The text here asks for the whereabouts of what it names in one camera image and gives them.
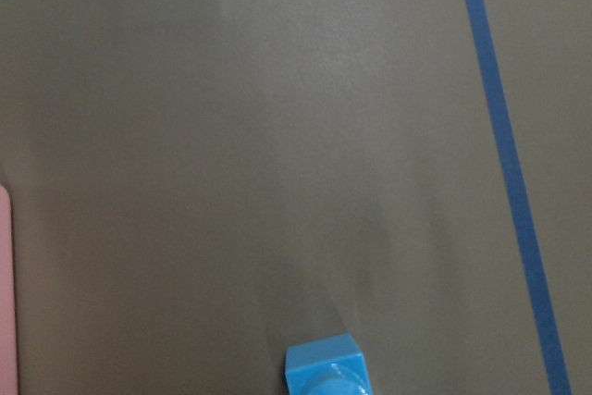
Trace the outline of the small blue block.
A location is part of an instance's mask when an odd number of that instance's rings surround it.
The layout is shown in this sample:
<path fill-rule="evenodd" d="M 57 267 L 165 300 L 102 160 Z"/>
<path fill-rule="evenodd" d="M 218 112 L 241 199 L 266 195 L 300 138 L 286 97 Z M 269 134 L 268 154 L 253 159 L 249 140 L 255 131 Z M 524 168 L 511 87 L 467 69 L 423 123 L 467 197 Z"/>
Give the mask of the small blue block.
<path fill-rule="evenodd" d="M 290 395 L 373 394 L 364 354 L 349 333 L 288 347 L 284 377 Z"/>

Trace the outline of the pink plastic box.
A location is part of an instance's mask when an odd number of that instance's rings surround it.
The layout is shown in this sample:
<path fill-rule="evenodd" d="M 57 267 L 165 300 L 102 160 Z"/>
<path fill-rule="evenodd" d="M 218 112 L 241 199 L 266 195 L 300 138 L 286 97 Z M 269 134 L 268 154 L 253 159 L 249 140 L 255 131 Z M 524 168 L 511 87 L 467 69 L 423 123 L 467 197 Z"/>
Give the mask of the pink plastic box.
<path fill-rule="evenodd" d="M 1 187 L 1 393 L 19 393 L 11 206 Z"/>

